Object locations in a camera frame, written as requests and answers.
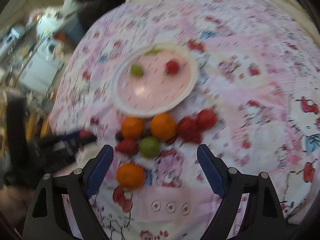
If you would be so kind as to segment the pink Hello Kitty bedsheet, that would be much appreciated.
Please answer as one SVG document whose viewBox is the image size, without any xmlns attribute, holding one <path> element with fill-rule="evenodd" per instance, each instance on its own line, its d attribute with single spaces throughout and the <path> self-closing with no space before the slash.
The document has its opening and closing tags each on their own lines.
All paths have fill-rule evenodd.
<svg viewBox="0 0 320 240">
<path fill-rule="evenodd" d="M 190 49 L 200 78 L 171 116 L 205 108 L 218 114 L 203 142 L 246 174 L 267 172 L 283 215 L 298 224 L 319 182 L 319 44 L 270 0 L 155 0 L 126 3 L 92 25 L 62 77 L 50 125 L 57 133 L 90 129 L 115 145 L 123 115 L 113 104 L 114 72 L 152 43 Z M 116 155 L 91 204 L 111 239 L 199 239 L 221 200 L 196 159 L 177 139 L 159 157 L 132 159 L 146 184 L 119 188 Z"/>
</svg>

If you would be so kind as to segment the medium orange mandarin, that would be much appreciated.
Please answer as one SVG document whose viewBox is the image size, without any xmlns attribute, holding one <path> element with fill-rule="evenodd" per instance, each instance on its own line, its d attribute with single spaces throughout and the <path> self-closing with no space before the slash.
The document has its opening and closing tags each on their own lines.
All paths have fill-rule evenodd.
<svg viewBox="0 0 320 240">
<path fill-rule="evenodd" d="M 127 116 L 121 123 L 120 132 L 125 139 L 138 139 L 144 132 L 144 121 Z"/>
</svg>

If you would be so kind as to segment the small orange mandarin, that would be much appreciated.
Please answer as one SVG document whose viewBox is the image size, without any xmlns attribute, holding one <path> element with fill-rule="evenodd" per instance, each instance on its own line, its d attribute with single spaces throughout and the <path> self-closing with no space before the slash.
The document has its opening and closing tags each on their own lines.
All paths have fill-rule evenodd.
<svg viewBox="0 0 320 240">
<path fill-rule="evenodd" d="M 116 180 L 121 187 L 135 190 L 144 185 L 145 172 L 139 165 L 125 163 L 117 169 Z"/>
</svg>

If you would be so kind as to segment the red tomato with stem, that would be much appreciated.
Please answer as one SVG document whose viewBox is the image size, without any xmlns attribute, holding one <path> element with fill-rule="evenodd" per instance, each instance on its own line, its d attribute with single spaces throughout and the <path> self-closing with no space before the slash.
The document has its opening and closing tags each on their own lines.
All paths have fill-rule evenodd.
<svg viewBox="0 0 320 240">
<path fill-rule="evenodd" d="M 196 117 L 196 124 L 200 130 L 213 128 L 217 123 L 217 115 L 210 109 L 203 109 Z"/>
</svg>

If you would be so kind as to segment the small green grape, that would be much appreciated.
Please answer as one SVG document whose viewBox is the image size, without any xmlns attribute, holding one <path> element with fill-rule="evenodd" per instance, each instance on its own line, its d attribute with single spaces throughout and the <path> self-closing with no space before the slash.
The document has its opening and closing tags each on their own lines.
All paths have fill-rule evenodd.
<svg viewBox="0 0 320 240">
<path fill-rule="evenodd" d="M 144 68 L 140 64 L 132 64 L 130 67 L 130 74 L 132 76 L 141 77 L 144 75 Z"/>
</svg>

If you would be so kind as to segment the pink strawberry pattern plate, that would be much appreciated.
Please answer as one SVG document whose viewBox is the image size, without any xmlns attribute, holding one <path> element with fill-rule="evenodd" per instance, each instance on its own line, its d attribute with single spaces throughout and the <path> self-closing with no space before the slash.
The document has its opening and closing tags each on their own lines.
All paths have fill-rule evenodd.
<svg viewBox="0 0 320 240">
<path fill-rule="evenodd" d="M 165 73 L 170 60 L 180 63 L 176 75 Z M 143 76 L 130 74 L 135 63 L 143 66 Z M 176 107 L 191 93 L 198 78 L 199 67 L 188 48 L 173 43 L 149 44 L 119 64 L 111 80 L 111 98 L 126 115 L 149 118 Z"/>
</svg>

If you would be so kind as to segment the dark red cherry tomato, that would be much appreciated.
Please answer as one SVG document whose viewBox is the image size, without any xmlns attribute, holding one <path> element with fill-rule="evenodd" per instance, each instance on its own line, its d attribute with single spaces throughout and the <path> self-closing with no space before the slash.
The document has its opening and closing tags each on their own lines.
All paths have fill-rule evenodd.
<svg viewBox="0 0 320 240">
<path fill-rule="evenodd" d="M 180 63 L 177 60 L 170 60 L 165 64 L 165 73 L 176 75 L 180 70 Z"/>
</svg>

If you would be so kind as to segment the large red strawberry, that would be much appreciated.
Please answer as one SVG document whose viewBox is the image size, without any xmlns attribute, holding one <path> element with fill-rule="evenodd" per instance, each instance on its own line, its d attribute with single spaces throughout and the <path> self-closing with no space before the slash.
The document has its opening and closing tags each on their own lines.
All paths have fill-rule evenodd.
<svg viewBox="0 0 320 240">
<path fill-rule="evenodd" d="M 182 118 L 178 122 L 177 133 L 184 142 L 198 145 L 202 142 L 202 134 L 197 127 L 196 121 L 189 116 Z"/>
</svg>

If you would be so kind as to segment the green lime fruit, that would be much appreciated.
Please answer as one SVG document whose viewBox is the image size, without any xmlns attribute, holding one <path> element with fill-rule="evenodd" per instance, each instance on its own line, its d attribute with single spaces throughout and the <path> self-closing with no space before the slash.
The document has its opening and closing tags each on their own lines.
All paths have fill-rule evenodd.
<svg viewBox="0 0 320 240">
<path fill-rule="evenodd" d="M 144 158 L 156 158 L 160 154 L 160 151 L 160 142 L 154 137 L 145 137 L 139 144 L 139 152 Z"/>
</svg>

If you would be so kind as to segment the white drawer cabinet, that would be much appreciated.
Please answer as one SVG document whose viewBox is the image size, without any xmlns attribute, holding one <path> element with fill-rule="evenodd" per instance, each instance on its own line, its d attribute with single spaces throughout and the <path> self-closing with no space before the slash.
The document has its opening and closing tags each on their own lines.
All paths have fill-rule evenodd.
<svg viewBox="0 0 320 240">
<path fill-rule="evenodd" d="M 56 74 L 63 67 L 63 61 L 54 56 L 58 45 L 53 38 L 47 38 L 40 44 L 18 78 L 21 85 L 39 95 L 47 94 Z"/>
</svg>

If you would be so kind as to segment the large orange mandarin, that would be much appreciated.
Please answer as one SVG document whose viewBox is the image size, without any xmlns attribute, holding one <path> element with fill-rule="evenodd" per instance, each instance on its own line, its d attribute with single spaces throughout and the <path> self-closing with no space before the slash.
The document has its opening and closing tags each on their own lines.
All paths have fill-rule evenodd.
<svg viewBox="0 0 320 240">
<path fill-rule="evenodd" d="M 167 141 L 177 134 L 177 124 L 168 113 L 157 114 L 149 123 L 151 134 L 161 141 Z"/>
</svg>

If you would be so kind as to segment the small red strawberry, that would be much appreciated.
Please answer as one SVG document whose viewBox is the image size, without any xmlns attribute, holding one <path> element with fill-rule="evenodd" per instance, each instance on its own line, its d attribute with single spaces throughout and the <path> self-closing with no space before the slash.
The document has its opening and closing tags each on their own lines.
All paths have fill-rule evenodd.
<svg viewBox="0 0 320 240">
<path fill-rule="evenodd" d="M 124 139 L 116 146 L 116 151 L 127 156 L 134 156 L 138 154 L 139 147 L 135 140 Z"/>
</svg>

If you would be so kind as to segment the small red grape tomato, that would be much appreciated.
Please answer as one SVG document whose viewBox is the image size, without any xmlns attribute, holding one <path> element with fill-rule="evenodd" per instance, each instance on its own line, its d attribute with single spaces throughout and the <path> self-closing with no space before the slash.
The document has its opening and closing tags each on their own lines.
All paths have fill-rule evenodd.
<svg viewBox="0 0 320 240">
<path fill-rule="evenodd" d="M 87 131 L 87 130 L 81 130 L 79 132 L 79 137 L 80 138 L 87 138 L 87 137 L 91 137 L 93 136 L 94 134 L 91 132 L 91 131 Z"/>
</svg>

